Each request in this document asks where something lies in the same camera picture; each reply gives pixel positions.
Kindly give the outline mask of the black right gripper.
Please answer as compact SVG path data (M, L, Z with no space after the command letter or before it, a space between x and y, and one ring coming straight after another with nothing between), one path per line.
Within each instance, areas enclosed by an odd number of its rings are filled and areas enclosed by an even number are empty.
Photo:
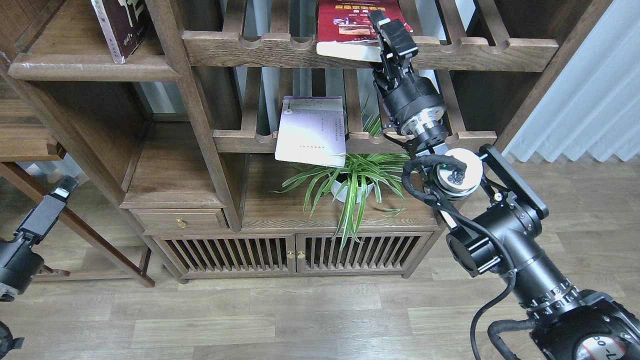
M407 73L419 48L400 19L374 10L368 18L378 38L381 63L371 62L374 84L382 96L390 126L398 135L423 143L443 143L448 130L442 122L446 105L430 79Z

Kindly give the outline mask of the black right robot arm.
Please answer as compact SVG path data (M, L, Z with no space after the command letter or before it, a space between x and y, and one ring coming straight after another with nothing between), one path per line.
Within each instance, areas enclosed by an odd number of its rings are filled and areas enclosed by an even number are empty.
M446 243L471 276L498 274L506 288L483 305L470 325L470 344L479 359L476 328L480 316L515 294L526 319L502 319L487 328L506 360L517 356L503 332L528 330L548 360L637 360L639 320L605 292L578 290L536 242L549 210L492 145L477 152L449 148L442 123L446 108L434 84L414 72L418 46L400 19L382 10L368 14L381 49L373 63L374 84L389 126L407 141L409 154L401 182L407 193L434 208L450 232Z

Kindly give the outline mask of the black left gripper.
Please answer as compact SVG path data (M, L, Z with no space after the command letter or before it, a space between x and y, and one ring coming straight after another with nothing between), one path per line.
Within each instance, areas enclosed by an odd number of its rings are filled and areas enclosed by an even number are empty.
M45 261L32 247L40 243L57 223L67 201L79 185L70 175L64 175L55 189L46 194L14 231L14 239L1 241L0 287L1 300L13 301L25 292Z

